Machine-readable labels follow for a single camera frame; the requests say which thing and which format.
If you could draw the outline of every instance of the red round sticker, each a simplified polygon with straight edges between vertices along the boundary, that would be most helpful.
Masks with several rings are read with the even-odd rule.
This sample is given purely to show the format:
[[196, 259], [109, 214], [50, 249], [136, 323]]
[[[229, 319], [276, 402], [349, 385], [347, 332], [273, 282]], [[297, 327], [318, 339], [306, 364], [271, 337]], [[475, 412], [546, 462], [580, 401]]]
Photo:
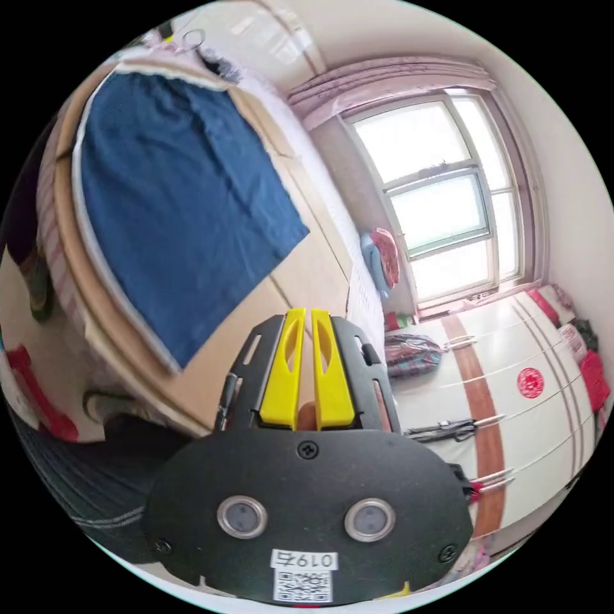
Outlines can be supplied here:
[[538, 397], [544, 391], [544, 376], [537, 369], [523, 369], [518, 375], [518, 390], [526, 398]]

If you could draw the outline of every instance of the window pane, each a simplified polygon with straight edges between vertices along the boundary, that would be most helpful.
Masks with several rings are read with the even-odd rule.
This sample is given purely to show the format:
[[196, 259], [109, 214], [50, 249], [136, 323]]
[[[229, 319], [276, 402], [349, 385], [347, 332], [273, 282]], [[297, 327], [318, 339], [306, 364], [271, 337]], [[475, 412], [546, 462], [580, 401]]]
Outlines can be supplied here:
[[426, 185], [390, 200], [409, 250], [487, 226], [475, 175]]
[[475, 98], [452, 98], [482, 162], [488, 187], [501, 190], [511, 187], [510, 175], [488, 117]]
[[384, 183], [442, 162], [469, 159], [461, 133], [442, 102], [386, 111], [354, 127]]
[[484, 283], [489, 277], [486, 241], [416, 260], [411, 270], [420, 301]]
[[516, 215], [512, 193], [504, 192], [492, 197], [494, 220], [499, 242], [499, 277], [509, 277], [517, 272]]

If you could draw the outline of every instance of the white bedsheet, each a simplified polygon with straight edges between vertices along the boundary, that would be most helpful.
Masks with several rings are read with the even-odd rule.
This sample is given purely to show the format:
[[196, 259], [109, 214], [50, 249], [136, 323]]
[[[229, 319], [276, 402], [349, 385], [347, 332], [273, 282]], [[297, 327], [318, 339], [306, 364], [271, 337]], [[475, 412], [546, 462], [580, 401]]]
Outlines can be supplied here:
[[275, 118], [290, 146], [313, 178], [352, 261], [346, 317], [367, 335], [384, 361], [384, 312], [379, 293], [366, 268], [360, 237], [322, 157], [300, 120], [275, 89], [246, 71], [239, 87], [254, 95]]

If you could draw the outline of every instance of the window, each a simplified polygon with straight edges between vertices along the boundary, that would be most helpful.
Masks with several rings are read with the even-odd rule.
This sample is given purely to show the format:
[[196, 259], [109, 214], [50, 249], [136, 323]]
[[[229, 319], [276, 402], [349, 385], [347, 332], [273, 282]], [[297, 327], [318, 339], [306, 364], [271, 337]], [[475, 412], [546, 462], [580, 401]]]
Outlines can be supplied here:
[[403, 100], [356, 114], [349, 125], [404, 247], [416, 304], [522, 276], [514, 169], [479, 93]]

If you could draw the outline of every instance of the qr code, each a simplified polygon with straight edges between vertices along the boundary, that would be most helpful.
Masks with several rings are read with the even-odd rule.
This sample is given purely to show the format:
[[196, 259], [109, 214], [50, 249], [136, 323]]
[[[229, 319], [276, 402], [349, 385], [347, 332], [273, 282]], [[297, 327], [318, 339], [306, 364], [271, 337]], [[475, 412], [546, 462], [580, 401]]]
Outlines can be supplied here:
[[331, 603], [332, 574], [324, 572], [290, 572], [275, 570], [275, 601], [299, 603]]

